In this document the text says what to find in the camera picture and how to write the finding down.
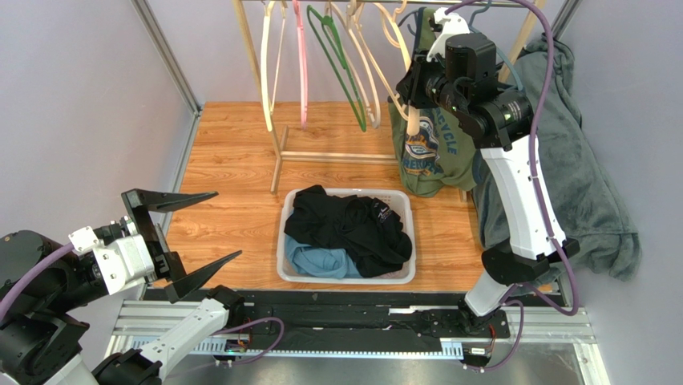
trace pink hanger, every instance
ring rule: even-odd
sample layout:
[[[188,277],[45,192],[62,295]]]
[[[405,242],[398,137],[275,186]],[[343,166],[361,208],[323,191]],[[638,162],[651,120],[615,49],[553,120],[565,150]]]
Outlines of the pink hanger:
[[[299,77],[301,78],[301,129],[306,129],[306,116],[309,109],[309,72],[306,67],[306,42],[304,40],[304,22],[299,11],[299,1],[292,0],[294,14],[297,16],[299,30]]]

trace green hanger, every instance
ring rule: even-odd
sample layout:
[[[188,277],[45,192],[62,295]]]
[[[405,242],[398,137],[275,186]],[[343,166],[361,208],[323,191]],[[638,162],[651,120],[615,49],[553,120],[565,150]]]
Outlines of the green hanger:
[[[325,15],[322,16],[320,15],[313,6],[307,6],[306,7],[306,13],[309,18],[309,24],[311,28],[313,29],[313,32],[315,34],[315,37],[317,38],[318,42],[320,43],[322,50],[325,52],[325,56],[327,56],[327,60],[329,61],[329,64],[332,66],[332,69],[334,70],[334,74],[337,76],[337,79],[339,80],[339,84],[341,84],[341,88],[344,89],[344,93],[346,94],[346,98],[349,100],[349,104],[351,104],[351,108],[354,110],[354,114],[356,115],[356,120],[358,121],[358,124],[361,126],[361,130],[363,132],[366,131],[366,114],[361,113],[360,111],[365,111],[363,108],[363,103],[361,101],[361,97],[358,94],[358,88],[356,87],[356,81],[354,80],[354,77],[351,75],[351,70],[349,69],[349,65],[346,62],[346,57],[344,56],[344,50],[342,49],[342,41],[339,39],[339,34],[337,33],[337,27],[334,26],[334,20],[332,19],[331,16]],[[358,106],[354,104],[353,99],[351,98],[351,95],[349,94],[349,90],[346,88],[346,85],[344,84],[344,80],[342,80],[342,76],[339,75],[339,71],[337,70],[337,65],[334,63],[332,60],[332,56],[329,55],[329,52],[327,51],[327,47],[325,46],[325,42],[323,42],[322,38],[318,34],[315,26],[313,25],[313,20],[311,20],[311,14],[317,18],[317,20],[320,22],[322,26],[322,31],[325,33],[325,37],[327,38],[327,41],[329,45],[331,46],[332,50],[334,51],[334,55],[337,56],[337,61],[341,65],[341,68],[346,70],[346,76],[349,78],[349,82],[351,83],[351,88],[354,89],[354,95],[356,96],[356,101],[358,102]]]

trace hanger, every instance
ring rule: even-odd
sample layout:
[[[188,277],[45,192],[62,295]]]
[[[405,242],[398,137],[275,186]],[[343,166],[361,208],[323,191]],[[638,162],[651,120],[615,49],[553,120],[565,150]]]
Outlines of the hanger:
[[[403,15],[403,18],[401,18],[401,21],[398,22],[397,25],[398,25],[399,27],[403,26],[403,24],[406,22],[406,20],[408,20],[408,18],[409,18],[410,16],[413,16],[413,21],[415,22],[415,25],[417,25],[417,24],[418,24],[418,15],[419,15],[419,13],[420,13],[420,10],[424,10],[424,9],[425,9],[425,7],[424,7],[424,6],[421,6],[421,7],[418,8],[417,10],[412,10],[412,11],[408,12],[407,14],[404,14],[404,15]],[[417,35],[418,35],[418,33],[417,33],[416,31],[413,30],[413,28],[410,26],[410,24],[408,24],[408,32],[410,32],[410,34],[412,34],[413,36],[417,36]]]
[[[354,25],[356,27],[356,30],[358,31],[358,41],[361,43],[361,46],[364,50],[364,52],[367,55],[367,58],[370,60],[372,63],[375,71],[377,72],[377,75],[379,76],[379,79],[382,81],[382,84],[384,84],[384,87],[386,88],[387,92],[389,92],[389,97],[391,100],[394,102],[396,105],[396,108],[398,109],[398,113],[401,115],[401,117],[408,122],[408,128],[407,132],[409,135],[416,135],[419,133],[420,127],[420,113],[415,107],[411,106],[404,106],[401,104],[401,101],[398,99],[398,93],[396,93],[394,87],[389,85],[389,82],[386,80],[386,77],[382,73],[382,69],[379,67],[377,64],[377,60],[374,59],[374,56],[372,55],[372,52],[370,52],[370,48],[368,47],[365,38],[363,37],[362,33],[362,25],[360,24],[360,17],[362,14],[363,6],[365,4],[361,4],[358,7],[357,12],[353,16],[353,21]],[[401,34],[401,31],[398,29],[398,25],[396,25],[396,22],[391,18],[391,15],[389,14],[389,11],[386,10],[382,4],[379,3],[373,3],[379,11],[380,11],[380,17],[386,18],[386,21],[389,23],[391,26],[392,30],[394,30],[394,33],[396,35],[396,40],[398,43],[398,48],[401,50],[401,56],[403,58],[403,65],[406,68],[406,71],[408,71],[408,68],[410,67],[410,52],[408,51],[408,46],[406,45],[406,41],[403,40],[403,35]]]
[[[472,15],[470,15],[470,22],[467,25],[472,26],[472,24],[475,23],[476,15],[483,14],[484,12],[489,10],[490,8],[491,8],[491,0],[488,0],[486,5],[484,6],[484,8],[479,8],[476,11],[472,12]]]
[[[292,0],[294,14],[297,16],[297,39],[299,42],[299,79],[301,80],[301,129],[306,129],[309,110],[309,72],[306,66],[306,41],[304,39],[304,21],[299,9],[299,0]]]
[[[275,63],[275,83],[273,85],[273,99],[270,100],[268,96],[268,35],[270,32],[270,19],[273,15],[273,8],[275,4],[280,3],[282,13],[282,28],[280,30],[280,44],[277,48],[277,61]],[[277,78],[280,74],[280,57],[282,56],[282,41],[285,37],[285,20],[287,3],[284,0],[271,0],[265,7],[265,15],[263,17],[263,37],[261,38],[261,104],[263,105],[263,113],[266,115],[265,126],[268,131],[273,130],[273,120],[269,116],[273,116],[273,109],[275,108],[275,94],[277,92]]]
[[[380,104],[379,101],[379,96],[377,93],[377,87],[374,84],[374,77],[372,76],[372,72],[370,71],[370,66],[368,65],[368,61],[366,58],[365,53],[363,52],[363,49],[361,48],[360,44],[358,43],[358,39],[356,38],[356,35],[354,34],[353,30],[351,29],[352,25],[352,18],[354,16],[355,10],[352,12],[349,12],[349,10],[352,9],[353,6],[355,6],[355,1],[353,1],[353,5],[349,4],[347,6],[347,13],[346,17],[342,15],[342,11],[337,7],[336,4],[332,3],[331,1],[328,1],[325,4],[325,15],[329,15],[330,17],[332,14],[337,15],[337,18],[339,19],[339,22],[344,26],[344,29],[346,30],[346,34],[349,36],[351,41],[354,43],[356,46],[356,50],[358,51],[358,54],[361,56],[361,60],[363,62],[363,67],[366,69],[366,74],[368,77],[368,80],[370,81],[370,88],[372,90],[372,96],[374,99],[374,111],[370,105],[370,101],[368,100],[366,90],[363,87],[362,81],[360,79],[360,76],[358,75],[358,72],[356,71],[353,62],[349,60],[349,67],[351,69],[351,72],[354,75],[354,78],[356,79],[356,83],[358,84],[358,89],[361,92],[361,96],[363,99],[363,105],[366,108],[366,112],[368,117],[370,118],[370,124],[372,125],[373,128],[378,128],[379,124],[381,123],[381,115],[382,115],[382,105]]]
[[[361,101],[361,97],[358,94],[358,88],[356,87],[356,82],[354,76],[351,74],[350,66],[348,62],[346,61],[346,56],[344,55],[344,48],[342,47],[342,41],[339,39],[339,33],[337,32],[337,27],[334,25],[334,20],[332,19],[331,16],[322,16],[320,15],[313,6],[307,6],[306,7],[306,15],[309,20],[309,24],[311,28],[313,29],[313,33],[315,34],[315,37],[317,38],[318,42],[320,43],[320,46],[322,47],[322,50],[325,52],[325,56],[327,56],[327,60],[329,61],[329,64],[332,66],[332,69],[334,70],[334,74],[337,76],[337,80],[339,80],[339,84],[341,84],[341,88],[344,90],[344,93],[346,94],[346,98],[349,100],[349,104],[351,105],[351,108],[354,110],[354,115],[356,115],[356,120],[358,121],[358,125],[361,126],[361,130],[363,132],[366,131],[366,114],[361,113],[363,109],[363,103]],[[327,43],[329,44],[329,47],[332,49],[334,56],[337,58],[337,63],[339,63],[340,67],[343,70],[346,70],[346,78],[349,80],[349,83],[351,84],[351,88],[354,90],[354,96],[355,100],[358,103],[356,105],[354,103],[354,100],[351,98],[351,94],[349,93],[348,88],[344,84],[344,80],[342,79],[342,76],[339,74],[339,70],[337,69],[337,65],[335,64],[334,60],[332,59],[332,56],[329,54],[329,51],[327,47],[325,46],[325,41],[323,41],[322,37],[318,33],[315,25],[313,24],[313,20],[311,19],[311,15],[315,17],[320,23],[320,27],[322,29],[323,34],[325,34],[325,38],[327,40]]]
[[[406,10],[406,6],[408,6],[408,0],[403,0],[403,2],[401,3],[401,6],[394,10],[394,13],[391,15],[390,20],[392,20],[394,23],[396,23],[398,16],[400,14],[402,14],[403,11]],[[384,18],[380,18],[380,20],[382,20],[382,30],[384,31],[384,36],[386,37],[387,40],[389,40],[389,44],[391,44],[392,46],[394,46],[396,48],[400,48],[401,44],[397,40],[394,40],[393,37],[391,37],[391,34],[389,33],[389,29],[386,27],[386,21],[384,20]]]

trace gray wall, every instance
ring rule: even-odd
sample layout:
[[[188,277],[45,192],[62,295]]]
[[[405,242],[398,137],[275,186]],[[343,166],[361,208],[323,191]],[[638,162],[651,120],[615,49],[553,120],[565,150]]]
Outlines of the gray wall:
[[[0,2],[0,116],[0,235],[60,242],[124,215],[127,189],[170,189],[192,122],[129,1]],[[133,294],[74,312],[89,366]]]
[[[683,4],[583,2],[564,41],[576,54],[584,131],[641,233],[643,262],[621,283],[580,291],[613,383],[680,383]]]
[[[149,2],[173,48],[174,55],[192,85],[192,90],[201,103],[261,100],[253,81],[246,47],[242,42],[240,27],[231,1],[149,0]],[[545,13],[550,20],[555,17],[562,2],[562,0],[548,0]],[[322,13],[323,2],[303,2],[302,8],[305,10],[309,4]],[[337,6],[343,12],[346,2],[338,2]],[[394,4],[388,4],[387,9],[390,12],[394,8]],[[409,6],[408,10],[416,8],[416,6]],[[258,1],[245,1],[245,9],[257,57],[260,58],[264,5]],[[466,7],[460,14],[469,19],[473,9],[474,7]],[[400,51],[393,48],[385,39],[379,15],[377,8],[372,5],[366,6],[362,16],[363,36],[387,79],[391,84],[395,84],[406,74],[405,67]],[[478,15],[475,26],[507,52],[515,41],[525,16],[526,10],[493,8],[486,14]],[[279,7],[276,7],[269,37],[269,58],[271,58],[269,78],[271,81],[275,71],[281,20]],[[346,100],[305,14],[303,20],[309,64],[309,99],[314,101]],[[281,81],[277,92],[278,101],[299,100],[300,95],[296,19],[291,6],[287,10],[286,23],[281,58]],[[540,32],[540,26],[536,25],[535,30]],[[412,49],[413,39],[406,25],[402,31],[409,49]],[[358,56],[354,55],[351,50],[353,44],[349,43],[346,33],[341,29],[340,36],[345,46],[349,48],[347,51],[354,60],[354,65],[360,71],[362,65],[358,61]],[[378,90],[381,91],[380,98],[386,99],[386,90],[378,79],[376,82]]]

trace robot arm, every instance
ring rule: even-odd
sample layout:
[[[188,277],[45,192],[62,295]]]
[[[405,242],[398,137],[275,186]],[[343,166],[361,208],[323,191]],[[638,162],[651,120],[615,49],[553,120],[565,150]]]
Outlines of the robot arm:
[[[533,117],[529,99],[498,82],[495,44],[485,35],[470,34],[462,18],[446,14],[446,8],[436,11],[434,21],[432,27],[441,35],[429,51],[414,53],[397,91],[413,107],[441,107],[456,116],[498,185],[510,238],[483,253],[485,271],[459,304],[469,314],[466,323],[480,330],[510,286],[533,281],[548,271],[558,255],[545,231],[529,169]],[[556,240],[571,257],[578,252],[578,243],[567,239],[557,223],[538,169]]]
[[[187,195],[131,190],[122,194],[128,215],[120,222],[113,221],[99,228],[88,226],[70,234],[74,251],[43,271],[36,272],[35,278],[1,316],[2,373],[20,384],[95,383],[79,354],[79,339],[89,325],[73,319],[67,312],[106,295],[160,279],[172,282],[165,288],[171,302],[177,302],[202,287],[241,251],[187,274],[178,253],[168,249],[163,233],[152,222],[150,212],[168,213],[215,195],[215,192]],[[0,287],[0,298],[4,300],[20,278],[61,247],[59,243],[31,231],[8,234],[0,239],[0,282],[5,282]],[[193,333],[165,336],[172,349],[157,347],[145,348],[142,353],[132,352],[123,360],[128,363],[124,367],[130,368],[135,363],[138,370],[119,371],[119,376],[124,379],[129,378],[127,375],[141,373],[146,373],[149,378],[165,376],[196,345],[195,341],[232,320],[241,324],[242,302],[241,297],[230,289],[216,288],[198,310],[206,317],[198,315],[178,326],[193,330]],[[110,361],[113,360],[118,360],[119,365],[122,361],[120,357]],[[101,367],[101,374],[112,373],[105,370],[107,365]]]

